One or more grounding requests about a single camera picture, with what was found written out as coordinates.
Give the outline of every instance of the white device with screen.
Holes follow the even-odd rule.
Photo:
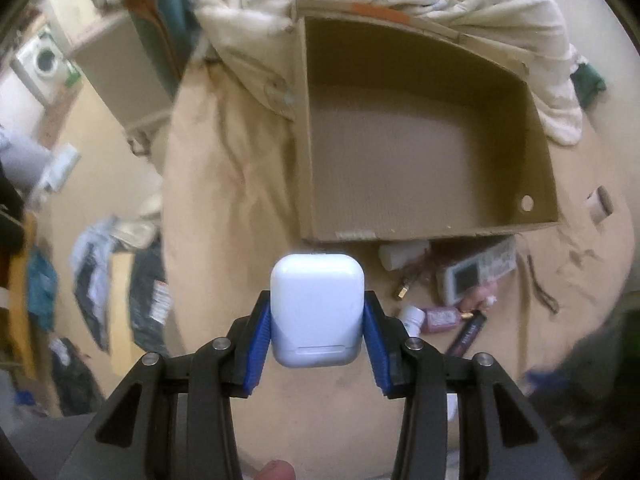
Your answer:
[[[362,345],[364,272],[346,254],[290,254],[271,272],[271,342],[289,368],[345,365]]]
[[[438,292],[445,306],[457,304],[475,286],[498,280],[516,268],[513,236],[437,272]]]

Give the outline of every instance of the bolt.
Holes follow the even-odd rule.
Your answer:
[[[228,337],[217,337],[213,340],[213,348],[216,350],[226,350],[231,346]]]
[[[160,355],[155,352],[149,352],[142,356],[142,364],[145,366],[153,366],[160,360]]]
[[[495,363],[494,356],[488,354],[487,352],[478,352],[476,355],[474,355],[474,359],[481,366],[491,366]]]
[[[424,342],[419,337],[410,337],[404,342],[404,346],[409,350],[422,350]]]

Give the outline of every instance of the pink object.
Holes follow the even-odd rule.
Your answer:
[[[426,316],[422,324],[422,332],[425,334],[446,332],[457,327],[463,319],[473,315],[470,312],[460,313],[454,306],[428,308],[424,313]]]
[[[498,284],[496,282],[487,282],[484,285],[478,285],[462,298],[458,303],[460,312],[471,312],[472,310],[484,310],[495,303],[495,295],[498,292]]]

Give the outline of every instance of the cardboard box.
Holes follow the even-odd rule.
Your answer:
[[[495,235],[558,221],[521,64],[400,12],[327,5],[296,9],[304,238]]]

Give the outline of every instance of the brown tablecloth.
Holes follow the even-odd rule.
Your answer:
[[[175,315],[187,351],[224,335],[269,287],[274,263],[300,248],[290,124],[265,109],[223,66],[190,66],[175,105],[164,174],[164,253]],[[518,236],[540,283],[560,303],[552,316],[530,294],[520,257],[500,280],[498,303],[470,354],[493,354],[512,377],[552,366],[594,330],[617,300],[634,235],[609,148],[586,117],[573,148],[550,143],[562,221]],[[597,186],[614,213],[599,227],[582,202]],[[397,277],[375,244],[344,247],[361,264],[387,313]],[[414,286],[405,303],[426,305]],[[426,338],[444,350],[454,333]],[[403,403],[376,388],[366,351],[345,367],[289,370],[271,355],[247,400],[232,403],[241,456],[253,465],[289,460],[300,478],[366,478],[392,468]]]

